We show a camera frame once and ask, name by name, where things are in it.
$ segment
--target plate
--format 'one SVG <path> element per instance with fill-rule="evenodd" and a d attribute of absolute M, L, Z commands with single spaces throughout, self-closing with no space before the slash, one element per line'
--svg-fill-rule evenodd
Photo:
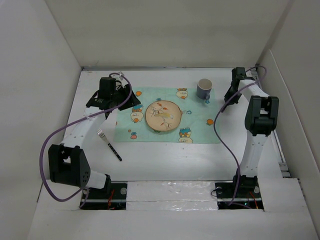
<path fill-rule="evenodd" d="M 181 121 L 182 112 L 172 101 L 155 101 L 145 111 L 146 123 L 157 132 L 176 129 Z"/>

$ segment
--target silver fork head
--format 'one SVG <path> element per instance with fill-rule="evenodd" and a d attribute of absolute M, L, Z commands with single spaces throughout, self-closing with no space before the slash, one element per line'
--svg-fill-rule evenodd
<path fill-rule="evenodd" d="M 104 132 L 99 128 L 98 131 L 96 131 L 99 135 L 100 138 L 104 138 L 106 135 L 104 134 Z"/>

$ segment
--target fork handle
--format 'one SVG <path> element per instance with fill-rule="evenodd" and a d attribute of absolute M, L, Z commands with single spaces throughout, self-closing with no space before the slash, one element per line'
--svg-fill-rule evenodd
<path fill-rule="evenodd" d="M 122 158 L 119 156 L 119 154 L 117 153 L 117 151 L 114 149 L 114 147 L 108 143 L 109 148 L 112 150 L 112 152 L 114 153 L 114 155 L 116 155 L 116 157 L 119 159 L 120 162 L 122 162 Z"/>

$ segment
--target table surface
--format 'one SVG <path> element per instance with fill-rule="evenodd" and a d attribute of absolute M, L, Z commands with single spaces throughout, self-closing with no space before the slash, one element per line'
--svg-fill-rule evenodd
<path fill-rule="evenodd" d="M 80 118 L 99 79 L 111 71 L 83 71 L 73 101 L 69 122 Z M 133 86 L 193 88 L 208 78 L 216 100 L 223 97 L 231 82 L 231 69 L 164 69 L 123 71 Z M 227 108 L 220 118 L 222 139 L 239 160 L 246 144 L 244 118 L 248 101 Z M 41 190 L 29 240 L 42 239 L 318 239 L 300 185 L 282 178 L 280 153 L 269 137 L 258 166 L 258 181 L 264 211 L 217 210 L 210 196 L 212 180 L 230 180 L 236 164 L 222 144 L 166 142 L 113 142 L 117 111 L 101 126 L 123 158 L 119 162 L 98 135 L 84 148 L 93 170 L 111 175 L 113 181 L 128 182 L 127 210 L 80 210 L 80 193 L 68 202 L 54 201 Z M 159 146 L 166 153 L 159 155 Z M 137 157 L 152 152 L 152 159 Z M 61 198 L 76 187 L 48 181 Z"/>

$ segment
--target fork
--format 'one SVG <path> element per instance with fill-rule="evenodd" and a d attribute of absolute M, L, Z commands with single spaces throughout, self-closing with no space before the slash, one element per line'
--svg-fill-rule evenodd
<path fill-rule="evenodd" d="M 106 144 L 108 144 L 109 148 L 112 150 L 112 152 L 114 153 L 114 155 L 116 155 L 116 157 L 119 159 L 119 161 L 122 161 L 122 158 L 119 156 L 119 154 L 117 153 L 117 151 L 114 149 L 114 147 L 110 144 L 110 142 L 108 141 L 106 135 L 104 134 L 104 132 L 99 128 L 97 131 L 98 135 L 100 138 L 102 138 L 102 140 L 104 140 L 106 142 Z"/>

